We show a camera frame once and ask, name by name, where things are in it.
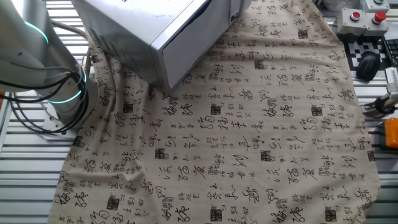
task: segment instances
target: cloth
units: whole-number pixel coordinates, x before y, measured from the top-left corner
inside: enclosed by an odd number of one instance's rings
[[[98,102],[49,223],[363,223],[380,189],[343,44],[253,1],[170,94],[90,41]]]

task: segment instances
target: table surface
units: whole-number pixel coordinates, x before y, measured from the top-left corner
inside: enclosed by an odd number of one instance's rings
[[[47,8],[52,19],[83,30],[83,23],[70,1],[47,0]],[[396,10],[387,14],[389,22],[398,22],[394,14],[398,15]],[[59,28],[55,31],[81,62],[88,49],[87,41],[69,31]],[[348,56],[353,57],[348,59],[353,70],[358,61],[357,52],[351,54],[348,48],[346,46]],[[358,81],[355,72],[351,74],[361,104],[387,93],[384,71],[380,70],[369,83]],[[28,91],[21,96],[33,98],[35,93]],[[45,113],[40,104],[22,104],[22,107],[30,119],[43,125]],[[23,127],[6,104],[1,108],[0,116],[5,120],[0,134],[0,223],[47,223],[59,173],[72,141],[45,140]],[[368,215],[368,223],[398,223],[398,151],[381,150],[376,132],[376,126],[391,117],[398,117],[398,111],[383,119],[365,119],[382,186]]]

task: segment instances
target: orange device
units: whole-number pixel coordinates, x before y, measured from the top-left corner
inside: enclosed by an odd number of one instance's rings
[[[390,118],[379,125],[379,144],[389,149],[398,149],[398,118]]]

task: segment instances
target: checkerboard calibration pattern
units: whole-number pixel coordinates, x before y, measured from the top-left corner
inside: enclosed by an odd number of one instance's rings
[[[346,54],[348,57],[348,64],[351,71],[356,70],[361,59],[362,54],[371,51],[380,55],[380,68],[379,70],[384,70],[390,67],[390,62],[387,57],[387,52],[381,41],[378,43],[366,43],[366,42],[355,42],[353,44],[345,44]]]

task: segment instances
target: orange object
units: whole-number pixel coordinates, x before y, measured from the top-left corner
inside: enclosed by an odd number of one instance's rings
[[[2,105],[2,102],[3,102],[3,98],[0,98],[0,108],[1,108],[1,105]]]
[[[380,144],[389,148],[398,149],[398,118],[390,118],[384,122],[383,135],[385,138],[385,143],[380,142]]]

